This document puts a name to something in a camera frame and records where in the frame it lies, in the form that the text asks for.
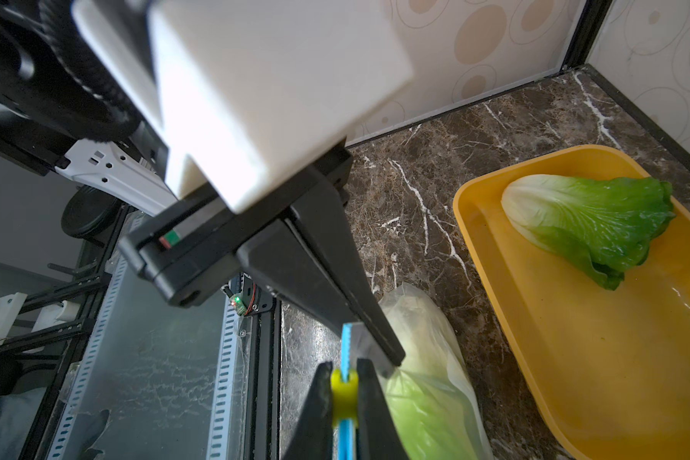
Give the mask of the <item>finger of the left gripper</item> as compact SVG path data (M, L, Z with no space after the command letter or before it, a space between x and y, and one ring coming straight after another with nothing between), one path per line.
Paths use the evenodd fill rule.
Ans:
M243 243L236 256L264 287L340 334L360 322L375 340L367 356L400 366L406 352L371 291L340 195L327 180L295 199Z

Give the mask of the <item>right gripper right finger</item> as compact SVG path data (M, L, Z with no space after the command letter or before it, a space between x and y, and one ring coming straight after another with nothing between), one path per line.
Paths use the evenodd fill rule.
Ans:
M371 360L359 358L356 458L408 460L387 406L379 376Z

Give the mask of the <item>yellow plastic tray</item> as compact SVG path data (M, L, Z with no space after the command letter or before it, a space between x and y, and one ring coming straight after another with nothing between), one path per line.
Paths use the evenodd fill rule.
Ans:
M501 329L544 418L578 459L690 459L690 212L682 205L647 261L606 291L509 224L504 189L529 174L642 178L585 145L462 185L453 212Z

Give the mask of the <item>yellow zipper slider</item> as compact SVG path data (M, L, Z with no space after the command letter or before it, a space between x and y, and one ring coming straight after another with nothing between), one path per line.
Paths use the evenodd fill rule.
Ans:
M331 375L333 396L333 427L342 422L353 421L358 425L358 373L351 369L347 375L340 369L333 370Z

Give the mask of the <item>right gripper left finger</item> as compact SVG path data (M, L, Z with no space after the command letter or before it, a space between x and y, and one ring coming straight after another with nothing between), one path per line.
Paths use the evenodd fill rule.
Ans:
M285 460L324 460L333 457L333 364L320 363L312 378Z

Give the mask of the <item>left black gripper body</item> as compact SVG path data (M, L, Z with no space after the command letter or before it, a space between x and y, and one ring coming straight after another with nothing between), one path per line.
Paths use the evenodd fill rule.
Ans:
M337 191L352 156L340 142L241 214L227 208L210 184L197 188L119 241L130 268L171 306L199 306L240 270L238 248L280 218L318 182Z

